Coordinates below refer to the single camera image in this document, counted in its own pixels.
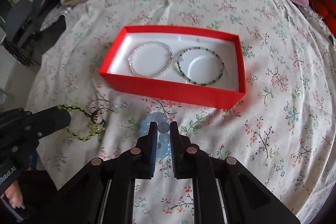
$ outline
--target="black object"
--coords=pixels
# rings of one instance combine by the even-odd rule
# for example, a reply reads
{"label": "black object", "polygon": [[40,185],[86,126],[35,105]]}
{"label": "black object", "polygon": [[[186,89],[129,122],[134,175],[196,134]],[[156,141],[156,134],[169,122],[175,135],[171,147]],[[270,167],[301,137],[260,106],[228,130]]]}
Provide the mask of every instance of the black object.
{"label": "black object", "polygon": [[[52,107],[32,114],[23,108],[0,113],[0,196],[18,179],[20,172],[29,167],[29,155],[39,144],[39,139],[70,124],[70,114]],[[21,208],[13,209],[6,197],[1,199],[5,206],[19,215],[27,215]]]}
{"label": "black object", "polygon": [[[131,224],[135,179],[153,176],[157,133],[151,122],[135,148],[115,159],[92,159],[24,223]],[[209,157],[179,134],[176,122],[170,124],[170,138],[175,177],[193,180],[195,224],[224,224],[216,179],[228,224],[268,224],[270,218],[274,224],[300,223],[237,159]]]}
{"label": "black object", "polygon": [[8,12],[5,20],[4,46],[23,65],[34,62],[40,65],[24,52],[29,38],[38,33],[49,12],[60,4],[59,0],[20,0]]}

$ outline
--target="beaded bracelet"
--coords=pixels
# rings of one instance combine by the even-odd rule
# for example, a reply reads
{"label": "beaded bracelet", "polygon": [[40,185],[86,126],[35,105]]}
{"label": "beaded bracelet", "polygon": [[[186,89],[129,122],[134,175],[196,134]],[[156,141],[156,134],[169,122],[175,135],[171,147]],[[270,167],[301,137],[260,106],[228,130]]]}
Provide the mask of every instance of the beaded bracelet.
{"label": "beaded bracelet", "polygon": [[[148,75],[142,75],[140,73],[138,73],[135,68],[133,67],[133,60],[134,60],[134,55],[136,54],[136,52],[147,46],[147,45],[150,45],[150,44],[157,44],[157,45],[162,45],[164,46],[165,48],[167,48],[169,50],[169,53],[170,53],[170,59],[169,59],[169,63],[167,65],[167,67],[164,68],[164,70],[160,71],[158,74],[156,75],[151,75],[151,76],[148,76]],[[170,68],[171,66],[173,65],[173,62],[174,62],[174,59],[173,59],[173,50],[171,47],[169,47],[167,44],[164,44],[162,42],[159,42],[159,41],[151,41],[151,42],[146,42],[145,44],[142,44],[140,45],[139,47],[136,47],[133,52],[130,54],[130,56],[128,57],[128,62],[129,62],[129,67],[131,69],[131,71],[135,74],[135,75],[138,75],[140,77],[145,77],[145,78],[157,78],[163,74],[165,74]]]}
{"label": "beaded bracelet", "polygon": [[[220,70],[220,74],[219,74],[214,80],[212,80],[212,81],[210,81],[210,82],[208,82],[208,83],[202,83],[202,84],[200,84],[200,83],[197,83],[197,82],[191,80],[191,79],[190,79],[188,76],[186,76],[186,74],[182,71],[182,69],[181,69],[181,65],[180,65],[180,61],[183,61],[183,59],[182,59],[182,55],[183,55],[184,53],[186,53],[186,52],[188,52],[188,51],[192,51],[192,50],[205,50],[205,51],[207,51],[207,52],[211,52],[211,53],[212,53],[214,56],[216,56],[216,57],[218,58],[218,60],[221,62],[222,68],[221,68],[221,70]],[[181,53],[178,55],[176,61],[177,61],[178,70],[180,71],[180,73],[182,74],[182,76],[183,76],[185,79],[187,79],[189,82],[193,83],[194,85],[203,85],[203,86],[204,86],[204,85],[211,85],[211,84],[215,83],[217,80],[219,80],[219,79],[223,76],[224,62],[223,62],[222,58],[221,58],[217,53],[215,53],[215,52],[212,51],[212,50],[209,50],[208,48],[204,48],[204,47],[190,47],[190,48],[187,48],[187,49],[185,49],[183,52],[181,52]]]}

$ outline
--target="screw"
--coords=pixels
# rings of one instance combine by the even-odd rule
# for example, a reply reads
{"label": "screw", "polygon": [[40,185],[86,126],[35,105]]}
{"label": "screw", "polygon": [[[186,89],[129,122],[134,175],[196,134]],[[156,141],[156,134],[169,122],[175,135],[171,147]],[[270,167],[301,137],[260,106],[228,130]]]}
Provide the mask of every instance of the screw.
{"label": "screw", "polygon": [[132,149],[131,149],[131,153],[132,153],[133,155],[140,154],[140,152],[141,152],[141,149],[140,149],[140,148],[135,147],[135,148],[132,148]]}
{"label": "screw", "polygon": [[226,162],[231,165],[235,165],[237,163],[237,160],[234,157],[228,157],[226,159]]}
{"label": "screw", "polygon": [[187,152],[189,154],[195,154],[197,152],[197,148],[190,146],[187,148]]}
{"label": "screw", "polygon": [[91,164],[94,165],[94,166],[100,165],[101,164],[101,159],[100,158],[94,158],[91,161]]}

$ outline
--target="green beaded bracelet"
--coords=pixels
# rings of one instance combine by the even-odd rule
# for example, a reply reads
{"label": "green beaded bracelet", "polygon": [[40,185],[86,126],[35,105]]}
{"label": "green beaded bracelet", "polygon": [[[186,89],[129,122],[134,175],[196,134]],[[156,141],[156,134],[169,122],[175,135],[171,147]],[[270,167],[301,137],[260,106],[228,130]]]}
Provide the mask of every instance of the green beaded bracelet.
{"label": "green beaded bracelet", "polygon": [[[211,53],[212,53],[214,56],[216,56],[216,57],[218,58],[218,60],[221,62],[222,68],[221,68],[221,70],[220,70],[220,74],[219,74],[214,80],[212,80],[212,81],[210,81],[210,82],[208,82],[208,83],[202,83],[202,84],[200,84],[200,83],[197,83],[197,82],[191,80],[191,79],[190,79],[188,76],[186,76],[186,74],[182,71],[182,69],[181,69],[181,65],[180,65],[180,61],[183,61],[182,55],[183,55],[184,53],[186,53],[186,52],[188,52],[188,51],[192,51],[192,50],[205,50],[205,51],[207,51],[207,52],[211,52]],[[181,53],[178,55],[176,61],[177,61],[178,70],[180,71],[181,75],[182,75],[185,79],[187,79],[190,83],[193,83],[194,85],[202,85],[202,86],[205,86],[205,85],[211,85],[211,84],[215,83],[217,80],[219,80],[219,79],[223,76],[224,62],[223,62],[222,58],[221,58],[217,53],[215,53],[215,52],[212,51],[212,50],[209,50],[208,48],[204,48],[204,47],[190,47],[190,48],[187,48],[187,49],[185,49],[183,52],[181,52]]]}

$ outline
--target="red box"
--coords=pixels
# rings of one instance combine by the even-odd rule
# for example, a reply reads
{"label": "red box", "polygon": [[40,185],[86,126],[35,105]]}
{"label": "red box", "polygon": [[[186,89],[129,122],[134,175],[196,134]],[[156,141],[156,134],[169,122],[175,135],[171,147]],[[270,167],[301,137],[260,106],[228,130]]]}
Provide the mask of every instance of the red box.
{"label": "red box", "polygon": [[[210,86],[199,86],[166,80],[108,73],[110,65],[113,62],[126,35],[130,33],[187,34],[222,39],[234,43],[237,55],[239,92],[212,88]],[[219,109],[232,108],[246,94],[244,61],[239,36],[209,29],[164,25],[124,27],[116,37],[112,47],[106,55],[103,64],[100,67],[99,74],[107,83],[110,84],[112,88],[120,92],[194,105],[215,107]]]}

